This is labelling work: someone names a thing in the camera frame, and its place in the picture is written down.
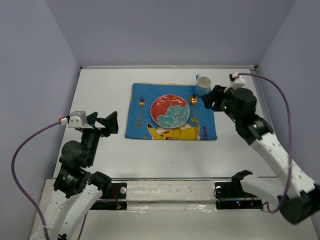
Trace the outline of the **blue paper cup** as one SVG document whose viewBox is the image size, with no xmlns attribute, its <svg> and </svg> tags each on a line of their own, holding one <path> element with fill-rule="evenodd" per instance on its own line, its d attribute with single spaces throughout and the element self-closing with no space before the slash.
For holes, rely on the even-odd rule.
<svg viewBox="0 0 320 240">
<path fill-rule="evenodd" d="M 195 92 L 197 96 L 202 97 L 203 95 L 206 95 L 211 92 L 212 81 L 210 78 L 197 74 L 195 79 L 196 79 Z"/>
</svg>

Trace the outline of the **gold spoon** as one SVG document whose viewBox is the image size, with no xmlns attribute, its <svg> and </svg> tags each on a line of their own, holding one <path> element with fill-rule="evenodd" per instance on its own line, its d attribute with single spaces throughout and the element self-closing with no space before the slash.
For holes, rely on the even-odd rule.
<svg viewBox="0 0 320 240">
<path fill-rule="evenodd" d="M 193 123 L 195 126 L 199 124 L 198 119 L 197 119 L 197 114 L 196 114 L 196 105 L 198 103 L 197 96 L 195 94 L 192 94 L 190 96 L 190 104 L 193 106 Z"/>
</svg>

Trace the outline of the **blue cartoon placemat cloth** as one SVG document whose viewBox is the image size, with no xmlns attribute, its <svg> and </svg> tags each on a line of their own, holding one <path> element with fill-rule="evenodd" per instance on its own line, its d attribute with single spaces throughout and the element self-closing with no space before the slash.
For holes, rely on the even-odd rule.
<svg viewBox="0 0 320 240">
<path fill-rule="evenodd" d="M 214 112 L 205 109 L 200 97 L 195 106 L 190 98 L 196 93 L 194 85 L 134 83 L 131 89 L 125 137 L 134 140 L 200 140 L 218 139 Z M 153 120 L 151 108 L 154 101 L 165 95 L 175 95 L 186 101 L 190 116 L 177 128 L 163 128 Z"/>
</svg>

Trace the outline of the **gold fork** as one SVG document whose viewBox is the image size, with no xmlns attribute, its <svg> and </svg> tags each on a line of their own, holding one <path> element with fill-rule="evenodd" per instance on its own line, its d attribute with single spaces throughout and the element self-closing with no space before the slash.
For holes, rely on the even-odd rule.
<svg viewBox="0 0 320 240">
<path fill-rule="evenodd" d="M 142 111 L 143 111 L 143 107 L 145 106 L 145 97 L 143 95 L 141 95 L 139 97 L 139 116 L 138 116 L 138 120 L 136 123 L 136 127 L 140 128 L 141 127 L 141 121 L 142 121 Z"/>
</svg>

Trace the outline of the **red and blue ceramic plate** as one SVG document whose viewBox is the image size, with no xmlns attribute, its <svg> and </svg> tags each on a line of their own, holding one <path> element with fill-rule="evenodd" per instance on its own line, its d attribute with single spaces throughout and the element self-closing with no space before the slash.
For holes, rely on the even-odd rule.
<svg viewBox="0 0 320 240">
<path fill-rule="evenodd" d="M 181 127 L 189 120 L 190 113 L 187 101 L 174 94 L 158 97 L 150 107 L 152 120 L 158 126 L 166 129 Z"/>
</svg>

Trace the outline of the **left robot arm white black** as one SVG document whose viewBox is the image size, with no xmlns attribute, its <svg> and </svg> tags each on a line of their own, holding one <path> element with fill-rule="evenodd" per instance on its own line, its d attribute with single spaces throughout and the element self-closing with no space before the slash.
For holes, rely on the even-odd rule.
<svg viewBox="0 0 320 240">
<path fill-rule="evenodd" d="M 118 133 L 118 113 L 102 118 L 97 112 L 87 115 L 74 111 L 59 123 L 81 132 L 81 140 L 62 146 L 51 199 L 32 240 L 69 240 L 93 204 L 108 196 L 112 188 L 109 176 L 99 171 L 90 173 L 86 168 L 94 163 L 100 138 Z"/>
</svg>

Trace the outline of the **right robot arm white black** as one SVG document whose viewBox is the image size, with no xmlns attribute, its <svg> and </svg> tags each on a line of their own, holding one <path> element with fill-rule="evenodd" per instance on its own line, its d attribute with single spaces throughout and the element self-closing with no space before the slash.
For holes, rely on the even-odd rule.
<svg viewBox="0 0 320 240">
<path fill-rule="evenodd" d="M 206 109 L 224 112 L 235 124 L 235 130 L 267 163 L 281 187 L 259 179 L 249 170 L 237 172 L 226 186 L 223 198 L 254 195 L 273 205 L 284 219 L 297 225 L 320 210 L 320 186 L 289 157 L 272 127 L 256 114 L 257 98 L 247 88 L 230 90 L 216 85 L 202 96 Z"/>
</svg>

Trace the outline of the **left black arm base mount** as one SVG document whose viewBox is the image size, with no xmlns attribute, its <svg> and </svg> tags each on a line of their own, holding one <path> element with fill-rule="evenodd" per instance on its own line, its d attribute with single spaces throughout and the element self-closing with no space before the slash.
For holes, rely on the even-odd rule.
<svg viewBox="0 0 320 240">
<path fill-rule="evenodd" d="M 90 210 L 122 211 L 127 209 L 127 183 L 113 182 L 109 192 L 104 193 Z"/>
</svg>

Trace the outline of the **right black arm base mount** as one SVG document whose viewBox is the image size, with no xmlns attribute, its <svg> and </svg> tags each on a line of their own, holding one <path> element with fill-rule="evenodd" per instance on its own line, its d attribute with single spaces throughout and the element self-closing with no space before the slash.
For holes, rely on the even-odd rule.
<svg viewBox="0 0 320 240">
<path fill-rule="evenodd" d="M 263 210 L 263 202 L 257 196 L 244 192 L 240 185 L 215 182 L 213 195 L 217 210 Z"/>
</svg>

